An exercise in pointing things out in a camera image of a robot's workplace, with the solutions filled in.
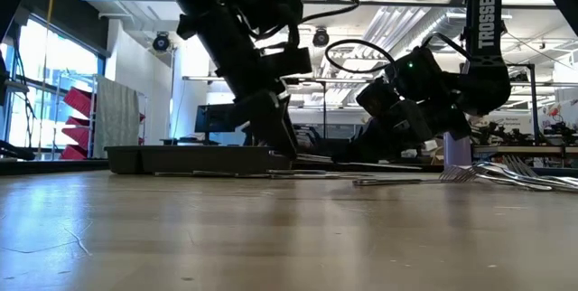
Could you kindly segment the periwinkle spray bottle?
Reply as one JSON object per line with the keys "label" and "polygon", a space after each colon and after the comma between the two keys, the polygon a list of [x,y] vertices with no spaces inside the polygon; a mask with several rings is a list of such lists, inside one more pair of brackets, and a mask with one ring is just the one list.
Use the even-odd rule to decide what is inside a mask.
{"label": "periwinkle spray bottle", "polygon": [[444,167],[471,165],[471,140],[468,136],[454,139],[450,133],[443,135]]}

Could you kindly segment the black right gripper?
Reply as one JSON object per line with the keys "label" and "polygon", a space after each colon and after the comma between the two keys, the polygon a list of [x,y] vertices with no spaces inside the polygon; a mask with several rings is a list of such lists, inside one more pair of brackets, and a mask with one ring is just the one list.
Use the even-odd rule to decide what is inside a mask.
{"label": "black right gripper", "polygon": [[363,131],[333,156],[333,162],[377,163],[395,159],[402,151],[444,133],[454,140],[471,134],[466,117],[454,105],[427,100],[423,114],[414,101],[401,100],[371,117]]}

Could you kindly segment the grey hanging cloth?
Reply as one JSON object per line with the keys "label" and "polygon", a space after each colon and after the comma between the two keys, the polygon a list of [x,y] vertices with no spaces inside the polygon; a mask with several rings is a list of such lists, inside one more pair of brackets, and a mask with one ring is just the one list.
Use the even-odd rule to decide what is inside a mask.
{"label": "grey hanging cloth", "polygon": [[106,147],[134,146],[138,142],[140,111],[137,91],[99,77],[93,156],[106,159]]}

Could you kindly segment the red storage bin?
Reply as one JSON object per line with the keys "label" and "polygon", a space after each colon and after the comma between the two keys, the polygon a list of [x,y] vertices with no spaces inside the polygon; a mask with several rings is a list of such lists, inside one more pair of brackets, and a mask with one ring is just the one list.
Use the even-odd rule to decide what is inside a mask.
{"label": "red storage bin", "polygon": [[65,127],[61,132],[84,150],[89,148],[90,129],[88,127]]}
{"label": "red storage bin", "polygon": [[70,88],[63,101],[83,116],[90,117],[91,112],[96,109],[97,94],[83,89]]}
{"label": "red storage bin", "polygon": [[79,145],[66,145],[61,153],[61,160],[86,160],[88,152]]}

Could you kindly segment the black computer monitor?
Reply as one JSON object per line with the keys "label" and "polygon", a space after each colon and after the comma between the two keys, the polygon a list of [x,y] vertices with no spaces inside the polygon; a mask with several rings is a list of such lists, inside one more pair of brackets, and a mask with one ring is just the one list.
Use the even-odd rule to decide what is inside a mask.
{"label": "black computer monitor", "polygon": [[214,146],[217,142],[210,140],[211,133],[232,133],[236,127],[229,120],[233,104],[199,105],[195,119],[195,132],[202,133],[202,144]]}

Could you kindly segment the wooden workbench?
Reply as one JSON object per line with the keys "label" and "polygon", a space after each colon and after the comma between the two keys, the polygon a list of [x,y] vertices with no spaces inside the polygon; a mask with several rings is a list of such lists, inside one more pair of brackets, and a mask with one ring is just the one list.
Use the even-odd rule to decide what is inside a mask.
{"label": "wooden workbench", "polygon": [[578,146],[474,146],[476,154],[529,154],[529,155],[567,155],[578,156]]}

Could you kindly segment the grey cutlery tray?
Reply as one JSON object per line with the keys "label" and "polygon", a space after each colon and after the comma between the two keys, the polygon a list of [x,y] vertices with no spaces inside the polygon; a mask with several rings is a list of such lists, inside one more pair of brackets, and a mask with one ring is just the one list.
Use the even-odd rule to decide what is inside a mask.
{"label": "grey cutlery tray", "polygon": [[105,151],[115,174],[264,174],[292,167],[290,159],[261,146],[138,145]]}

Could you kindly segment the black metal station frame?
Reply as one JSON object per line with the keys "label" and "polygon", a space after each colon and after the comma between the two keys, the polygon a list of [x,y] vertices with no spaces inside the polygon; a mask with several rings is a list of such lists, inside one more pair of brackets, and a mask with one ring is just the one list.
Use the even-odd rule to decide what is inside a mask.
{"label": "black metal station frame", "polygon": [[534,145],[539,145],[539,124],[538,124],[538,113],[537,113],[537,92],[536,92],[536,66],[532,63],[511,63],[508,65],[509,67],[524,67],[529,70],[529,84],[530,84],[530,93],[531,93],[531,116],[532,116],[532,125],[533,125],[533,136],[534,136]]}

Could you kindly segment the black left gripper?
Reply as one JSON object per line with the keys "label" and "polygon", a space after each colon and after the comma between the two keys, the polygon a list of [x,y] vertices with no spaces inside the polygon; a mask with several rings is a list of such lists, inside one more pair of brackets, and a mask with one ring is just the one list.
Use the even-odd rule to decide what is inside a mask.
{"label": "black left gripper", "polygon": [[232,124],[249,123],[254,137],[289,159],[297,156],[296,138],[286,105],[279,98],[283,84],[270,55],[258,50],[238,18],[227,8],[187,10],[180,15],[177,33],[199,38],[236,99]]}

